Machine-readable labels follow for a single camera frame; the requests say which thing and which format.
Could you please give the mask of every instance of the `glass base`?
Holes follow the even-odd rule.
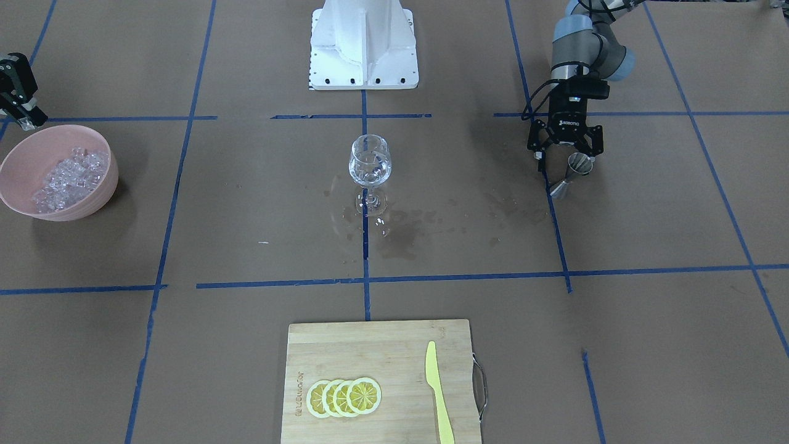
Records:
[[[387,209],[387,197],[385,194],[376,190],[367,190],[367,215],[380,216]],[[359,190],[356,195],[356,212],[364,214],[365,211],[365,190]]]

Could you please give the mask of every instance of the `wooden cutting board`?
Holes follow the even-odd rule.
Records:
[[[282,444],[439,444],[424,354],[436,342],[441,386],[456,444],[481,444],[466,319],[292,324],[288,332]],[[321,379],[375,379],[377,410],[355,418],[316,418],[307,391]]]

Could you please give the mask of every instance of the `yellow knife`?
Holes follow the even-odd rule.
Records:
[[[428,342],[428,352],[424,356],[424,375],[428,384],[433,388],[436,395],[436,416],[439,423],[439,442],[440,444],[454,444],[452,425],[449,422],[447,405],[444,404],[443,392],[441,391],[441,378],[439,378],[439,361],[436,358],[435,341]]]

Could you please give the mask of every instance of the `blue joint cap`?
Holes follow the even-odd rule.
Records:
[[[570,2],[567,3],[567,8],[564,9],[564,15],[572,15],[573,9],[575,9],[576,6],[578,6],[578,0],[570,0]]]
[[[556,22],[556,28],[553,30],[553,41],[559,40],[564,36],[574,34],[579,31],[587,29],[594,29],[592,26],[592,19],[580,14],[573,14],[571,16],[563,17]]]
[[[636,56],[633,54],[633,51],[625,48],[625,58],[622,59],[622,64],[619,65],[619,68],[614,71],[613,74],[607,79],[610,81],[620,81],[624,80],[630,73],[633,72],[633,68],[636,66]]]

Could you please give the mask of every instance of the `lemon slice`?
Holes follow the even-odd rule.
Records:
[[[375,379],[359,378],[350,384],[346,400],[352,412],[368,415],[381,403],[381,386]]]
[[[334,394],[331,395],[331,402],[329,403],[335,412],[346,418],[359,416],[359,414],[351,410],[348,405],[348,390],[352,385],[353,381],[345,381],[338,385]]]
[[[327,418],[329,416],[326,409],[323,408],[322,402],[323,390],[328,383],[328,379],[321,379],[312,384],[312,387],[307,391],[307,410],[316,418]]]
[[[335,379],[334,381],[328,382],[326,387],[323,388],[323,393],[320,395],[320,403],[323,406],[323,410],[328,413],[329,416],[333,416],[335,418],[342,418],[342,415],[334,410],[334,403],[331,401],[334,399],[337,386],[343,382],[345,382],[345,379]]]

